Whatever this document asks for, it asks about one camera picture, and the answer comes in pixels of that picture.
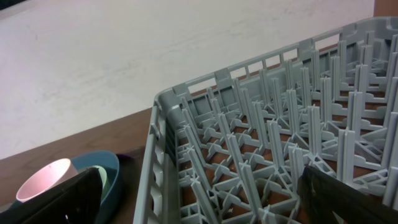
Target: white backdrop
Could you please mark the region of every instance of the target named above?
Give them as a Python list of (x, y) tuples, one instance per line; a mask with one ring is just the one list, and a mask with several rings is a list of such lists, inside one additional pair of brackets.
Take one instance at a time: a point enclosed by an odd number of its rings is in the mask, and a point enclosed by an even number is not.
[(0, 11), (0, 159), (373, 16), (374, 0), (30, 0)]

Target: pink mug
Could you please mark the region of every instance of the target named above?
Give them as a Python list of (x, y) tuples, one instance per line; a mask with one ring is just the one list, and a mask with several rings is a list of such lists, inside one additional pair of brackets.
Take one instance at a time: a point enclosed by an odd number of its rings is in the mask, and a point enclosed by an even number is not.
[(22, 184), (17, 192), (17, 200), (26, 202), (77, 174), (78, 171), (70, 159), (54, 161), (41, 168)]

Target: dish rack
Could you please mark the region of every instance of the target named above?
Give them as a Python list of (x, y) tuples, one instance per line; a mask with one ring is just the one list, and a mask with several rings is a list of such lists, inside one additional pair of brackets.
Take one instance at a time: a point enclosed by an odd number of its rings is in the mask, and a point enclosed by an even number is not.
[(397, 41), (398, 17), (366, 19), (160, 92), (134, 223), (306, 223), (306, 165), (398, 209)]

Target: wooden table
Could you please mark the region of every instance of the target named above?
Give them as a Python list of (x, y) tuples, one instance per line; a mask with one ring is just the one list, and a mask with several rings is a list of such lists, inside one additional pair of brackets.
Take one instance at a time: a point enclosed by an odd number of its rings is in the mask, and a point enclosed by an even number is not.
[(131, 224), (148, 135), (150, 112), (151, 109), (146, 109), (0, 160), (0, 207), (14, 202), (19, 187), (48, 163), (104, 149), (128, 156), (119, 157), (122, 178), (125, 181), (121, 203), (111, 223)]

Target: teal bowl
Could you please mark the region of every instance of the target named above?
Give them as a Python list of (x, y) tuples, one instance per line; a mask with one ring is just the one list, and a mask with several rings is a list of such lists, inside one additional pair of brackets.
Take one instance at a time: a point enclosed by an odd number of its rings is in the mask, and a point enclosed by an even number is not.
[[(77, 170), (95, 165), (101, 166), (106, 170), (110, 188), (101, 201), (95, 224), (107, 223), (118, 206), (121, 194), (122, 183), (118, 157), (109, 151), (95, 151), (73, 158), (71, 161)], [(10, 208), (20, 204), (21, 202), (16, 201)]]

